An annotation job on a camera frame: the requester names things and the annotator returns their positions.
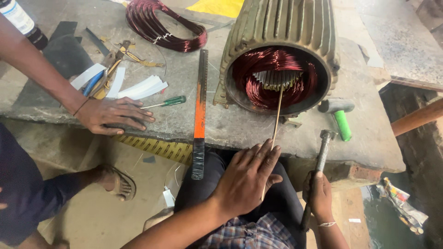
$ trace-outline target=bottle label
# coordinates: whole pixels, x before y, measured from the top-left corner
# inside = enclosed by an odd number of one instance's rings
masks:
[[[34,21],[16,0],[12,0],[6,7],[0,8],[0,12],[24,35],[34,28]]]

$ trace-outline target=copper winding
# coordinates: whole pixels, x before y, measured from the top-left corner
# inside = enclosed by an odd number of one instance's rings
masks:
[[[174,18],[197,37],[182,39],[173,36],[157,19],[155,10],[163,11]],[[208,35],[204,26],[181,17],[159,0],[133,0],[126,8],[126,21],[131,29],[144,39],[179,52],[195,51],[203,47],[207,41]]]
[[[263,89],[253,73],[268,70],[302,71],[292,87],[283,92],[281,108],[299,103],[314,93],[317,86],[317,72],[314,64],[297,60],[294,52],[287,47],[260,47],[242,54],[233,63],[232,75],[239,90],[245,91],[249,100],[258,107],[277,110],[280,93]]]

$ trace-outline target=checkered shirt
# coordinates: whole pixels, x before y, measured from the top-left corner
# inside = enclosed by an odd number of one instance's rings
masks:
[[[200,248],[293,249],[295,239],[274,215],[267,213],[257,223],[235,217],[222,225]]]

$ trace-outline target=green mallet handle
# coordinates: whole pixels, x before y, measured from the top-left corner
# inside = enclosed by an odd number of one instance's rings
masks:
[[[351,129],[349,129],[348,120],[346,120],[346,114],[344,111],[338,111],[334,113],[335,120],[338,124],[338,129],[340,130],[340,136],[342,140],[347,142],[351,140]]]

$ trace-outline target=human hand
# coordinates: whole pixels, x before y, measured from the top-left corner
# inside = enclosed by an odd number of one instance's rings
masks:
[[[141,121],[155,122],[152,112],[147,112],[139,107],[143,103],[124,97],[117,100],[88,100],[75,114],[80,123],[88,128],[92,133],[104,135],[123,134],[121,128],[107,128],[106,124],[125,124],[141,131],[146,127],[132,118]]]
[[[272,139],[251,149],[237,152],[220,178],[211,195],[220,208],[218,215],[226,220],[247,214],[256,208],[265,191],[274,183],[283,181],[280,175],[271,174],[280,156],[280,146],[272,149]]]
[[[309,202],[317,223],[334,222],[332,216],[331,184],[323,172],[310,171],[303,182],[303,200]]]
[[[7,208],[8,205],[6,203],[0,203],[0,210]]]

